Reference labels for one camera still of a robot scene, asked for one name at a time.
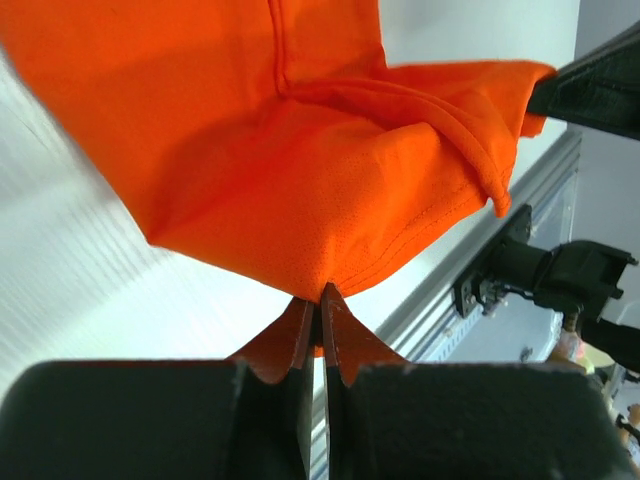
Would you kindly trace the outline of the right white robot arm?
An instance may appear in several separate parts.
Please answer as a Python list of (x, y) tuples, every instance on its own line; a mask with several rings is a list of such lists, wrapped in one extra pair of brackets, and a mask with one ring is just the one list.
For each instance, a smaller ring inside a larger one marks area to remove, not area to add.
[[(633, 24), (578, 60), (538, 81), (531, 114), (636, 140), (639, 137), (639, 26)], [(489, 272), (510, 293), (564, 314), (581, 340), (633, 372), (639, 369), (639, 332), (602, 319), (623, 292), (618, 281), (630, 253), (578, 240), (550, 251), (513, 239), (492, 251)]]

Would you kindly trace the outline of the orange t shirt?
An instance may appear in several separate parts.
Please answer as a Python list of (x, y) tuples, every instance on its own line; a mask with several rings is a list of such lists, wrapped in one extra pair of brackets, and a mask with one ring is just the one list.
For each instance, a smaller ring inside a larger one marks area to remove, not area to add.
[(22, 81), (146, 239), (309, 301), (511, 205), (551, 66), (389, 66), (374, 1), (5, 1)]

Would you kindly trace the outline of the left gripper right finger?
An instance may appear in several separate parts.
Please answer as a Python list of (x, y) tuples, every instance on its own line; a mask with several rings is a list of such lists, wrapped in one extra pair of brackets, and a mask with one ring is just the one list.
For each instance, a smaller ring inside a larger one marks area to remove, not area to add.
[(561, 363), (412, 363), (334, 285), (320, 303), (333, 479), (631, 479), (602, 396)]

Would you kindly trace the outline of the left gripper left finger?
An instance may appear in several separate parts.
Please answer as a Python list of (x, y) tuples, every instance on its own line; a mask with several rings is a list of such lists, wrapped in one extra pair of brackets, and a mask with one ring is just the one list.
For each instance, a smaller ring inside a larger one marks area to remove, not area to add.
[(225, 360), (50, 361), (1, 406), (5, 479), (305, 479), (314, 307)]

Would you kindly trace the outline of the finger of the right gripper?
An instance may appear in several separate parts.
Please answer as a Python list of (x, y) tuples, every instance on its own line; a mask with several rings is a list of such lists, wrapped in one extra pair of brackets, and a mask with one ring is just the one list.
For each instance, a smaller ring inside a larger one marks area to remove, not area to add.
[(537, 82), (527, 111), (618, 136), (637, 136), (639, 25)]

